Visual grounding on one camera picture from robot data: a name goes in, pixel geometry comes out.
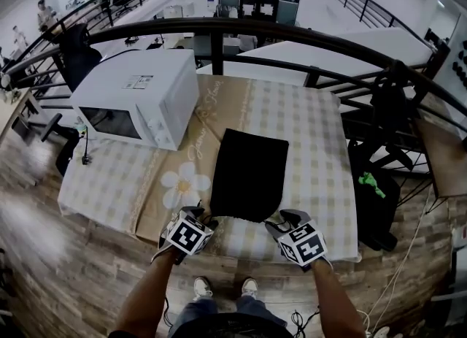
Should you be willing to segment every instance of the green object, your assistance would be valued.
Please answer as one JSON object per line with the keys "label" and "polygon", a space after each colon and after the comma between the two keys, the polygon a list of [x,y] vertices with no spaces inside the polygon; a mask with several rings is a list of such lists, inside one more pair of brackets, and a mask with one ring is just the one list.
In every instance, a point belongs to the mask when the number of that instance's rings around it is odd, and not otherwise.
{"label": "green object", "polygon": [[358,178],[358,182],[361,184],[361,185],[370,185],[370,186],[373,186],[374,187],[374,191],[376,194],[378,194],[379,196],[381,196],[382,198],[385,198],[386,197],[386,194],[384,194],[381,189],[378,188],[378,183],[377,181],[374,179],[373,175],[369,172],[364,172],[363,173],[363,177],[359,177]]}

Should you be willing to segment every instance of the blue jeans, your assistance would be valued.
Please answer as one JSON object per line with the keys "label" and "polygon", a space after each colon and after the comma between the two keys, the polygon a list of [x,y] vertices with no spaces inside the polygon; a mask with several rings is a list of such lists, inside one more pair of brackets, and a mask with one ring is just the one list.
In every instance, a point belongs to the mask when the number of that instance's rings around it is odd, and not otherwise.
{"label": "blue jeans", "polygon": [[[285,321],[270,313],[262,301],[256,300],[251,296],[242,296],[236,301],[236,312],[258,316],[273,321],[280,326],[287,326]],[[217,304],[213,298],[202,297],[197,301],[192,301],[188,303],[182,313],[179,314],[177,321],[170,328],[167,337],[171,338],[175,331],[184,323],[215,313],[217,313]]]}

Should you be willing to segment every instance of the microwave label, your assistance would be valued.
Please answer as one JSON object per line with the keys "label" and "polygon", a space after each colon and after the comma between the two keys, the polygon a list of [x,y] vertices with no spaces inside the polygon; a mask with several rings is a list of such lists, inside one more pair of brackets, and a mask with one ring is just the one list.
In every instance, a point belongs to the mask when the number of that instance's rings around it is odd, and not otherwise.
{"label": "microwave label", "polygon": [[130,76],[124,89],[145,89],[154,76]]}

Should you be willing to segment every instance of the black shirt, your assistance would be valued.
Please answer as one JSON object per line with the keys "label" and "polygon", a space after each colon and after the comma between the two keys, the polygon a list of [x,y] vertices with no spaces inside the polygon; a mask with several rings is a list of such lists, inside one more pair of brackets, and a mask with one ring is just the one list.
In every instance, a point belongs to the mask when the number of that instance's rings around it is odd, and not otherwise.
{"label": "black shirt", "polygon": [[[292,338],[292,334],[283,326],[265,318],[243,313],[218,313],[184,323],[172,336],[172,338],[184,337]],[[113,331],[109,338],[136,337],[126,331]]]}

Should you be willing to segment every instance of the checkered tablecloth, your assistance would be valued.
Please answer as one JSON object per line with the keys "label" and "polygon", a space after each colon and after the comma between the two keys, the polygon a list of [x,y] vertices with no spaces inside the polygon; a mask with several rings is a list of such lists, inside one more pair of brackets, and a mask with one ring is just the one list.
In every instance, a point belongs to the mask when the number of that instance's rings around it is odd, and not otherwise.
{"label": "checkered tablecloth", "polygon": [[[157,242],[180,207],[201,200],[209,214],[217,152],[225,129],[232,128],[289,141],[279,209],[308,212],[323,232],[331,260],[355,258],[355,197],[339,100],[329,92],[277,82],[203,74],[198,82],[200,101],[177,152],[95,141],[89,167],[80,164],[80,143],[59,196],[63,212],[80,212]],[[279,220],[277,214],[271,220]],[[220,219],[204,251],[286,261],[262,223],[234,218]]]}

